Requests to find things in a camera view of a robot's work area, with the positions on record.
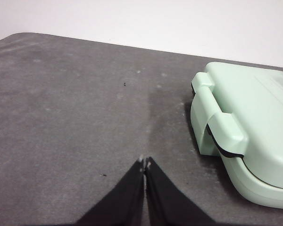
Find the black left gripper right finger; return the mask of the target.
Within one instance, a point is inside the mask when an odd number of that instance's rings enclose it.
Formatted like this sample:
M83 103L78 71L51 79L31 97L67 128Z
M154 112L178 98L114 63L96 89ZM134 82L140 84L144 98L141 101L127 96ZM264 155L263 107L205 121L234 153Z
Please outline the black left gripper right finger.
M152 157L146 160L147 202L152 226L214 226L216 221L186 197Z

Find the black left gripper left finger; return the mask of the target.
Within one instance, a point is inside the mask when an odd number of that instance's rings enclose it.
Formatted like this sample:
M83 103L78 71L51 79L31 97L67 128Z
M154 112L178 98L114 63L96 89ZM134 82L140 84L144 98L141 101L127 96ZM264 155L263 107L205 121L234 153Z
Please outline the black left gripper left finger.
M144 199L143 158L76 223L80 226L139 226Z

